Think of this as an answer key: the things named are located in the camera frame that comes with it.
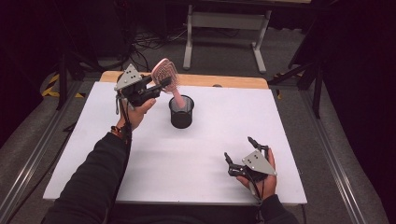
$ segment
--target pink object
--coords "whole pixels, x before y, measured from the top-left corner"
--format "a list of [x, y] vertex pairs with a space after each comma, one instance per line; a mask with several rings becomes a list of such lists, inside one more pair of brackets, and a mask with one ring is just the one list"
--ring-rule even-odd
[[175, 68], [175, 65], [171, 61], [166, 58], [162, 59], [159, 63], [157, 63], [157, 65], [155, 65], [154, 69], [152, 69], [151, 77], [154, 83], [157, 85], [160, 84], [160, 82], [165, 78], [170, 77], [172, 79], [171, 84], [166, 86], [163, 91], [166, 93], [172, 93], [174, 95], [175, 101], [179, 108], [183, 108], [186, 105], [183, 97], [177, 90], [177, 70]]

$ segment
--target white tabletop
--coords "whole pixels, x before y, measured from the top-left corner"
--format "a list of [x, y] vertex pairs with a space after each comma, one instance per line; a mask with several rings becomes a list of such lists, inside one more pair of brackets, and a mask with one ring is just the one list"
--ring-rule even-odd
[[[115, 83], [96, 82], [77, 126], [56, 166], [44, 199], [59, 197], [66, 182], [94, 144], [114, 125]], [[181, 86], [195, 103], [192, 125], [174, 128], [171, 94], [161, 93], [134, 131], [131, 157], [118, 202], [249, 205], [250, 191], [228, 175], [227, 152], [234, 163], [254, 148], [251, 136], [268, 145], [276, 158], [276, 193], [282, 203], [306, 203], [303, 185], [270, 90]]]

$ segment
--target black sleeve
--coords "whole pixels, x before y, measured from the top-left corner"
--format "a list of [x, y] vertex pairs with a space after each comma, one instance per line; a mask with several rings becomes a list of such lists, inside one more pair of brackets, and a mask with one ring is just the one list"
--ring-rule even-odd
[[122, 179], [127, 155], [125, 144], [108, 133], [77, 168], [42, 223], [103, 223]]
[[277, 195], [272, 195], [262, 202], [262, 217], [266, 224], [294, 224], [297, 218], [283, 207]]

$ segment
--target black cup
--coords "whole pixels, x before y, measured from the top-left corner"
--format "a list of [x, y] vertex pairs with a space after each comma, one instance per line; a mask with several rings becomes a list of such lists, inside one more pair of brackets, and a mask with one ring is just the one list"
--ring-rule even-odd
[[194, 101], [186, 95], [181, 95], [185, 105], [178, 107], [175, 97], [169, 101], [171, 109], [171, 123], [175, 128], [185, 129], [192, 124], [192, 110], [194, 109]]

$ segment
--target robotic hand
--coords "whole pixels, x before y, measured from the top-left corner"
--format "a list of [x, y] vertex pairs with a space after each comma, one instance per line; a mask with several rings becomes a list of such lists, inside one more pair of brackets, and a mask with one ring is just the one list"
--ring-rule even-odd
[[249, 187], [251, 193], [259, 198], [259, 191], [257, 189], [256, 183], [264, 180], [268, 175], [277, 175], [275, 169], [268, 162], [268, 146], [262, 146], [258, 144], [251, 137], [247, 140], [256, 149], [242, 159], [242, 163], [245, 165], [234, 164], [231, 158], [228, 156], [227, 152], [224, 152], [225, 160], [229, 165], [228, 174], [230, 176], [243, 176], [249, 180]]
[[161, 90], [172, 82], [169, 77], [158, 85], [147, 89], [147, 85], [151, 80], [151, 76], [140, 75], [134, 66], [130, 64], [119, 76], [114, 91], [117, 92], [118, 99], [126, 98], [132, 106], [140, 106], [148, 99], [159, 97]]

